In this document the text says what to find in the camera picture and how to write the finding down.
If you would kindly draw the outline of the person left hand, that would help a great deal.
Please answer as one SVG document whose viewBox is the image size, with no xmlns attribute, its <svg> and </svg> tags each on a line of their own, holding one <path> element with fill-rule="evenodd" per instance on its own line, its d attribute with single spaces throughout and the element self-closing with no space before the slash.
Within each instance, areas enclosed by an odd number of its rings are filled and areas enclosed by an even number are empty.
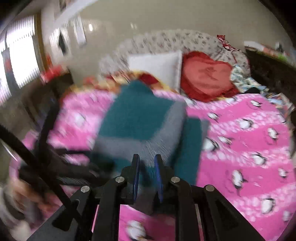
<svg viewBox="0 0 296 241">
<path fill-rule="evenodd" d="M 44 213 L 57 207 L 48 194 L 41 197 L 30 184 L 18 178 L 1 185 L 1 238 L 14 240 L 11 231 L 22 221 L 31 229 L 41 225 Z"/>
</svg>

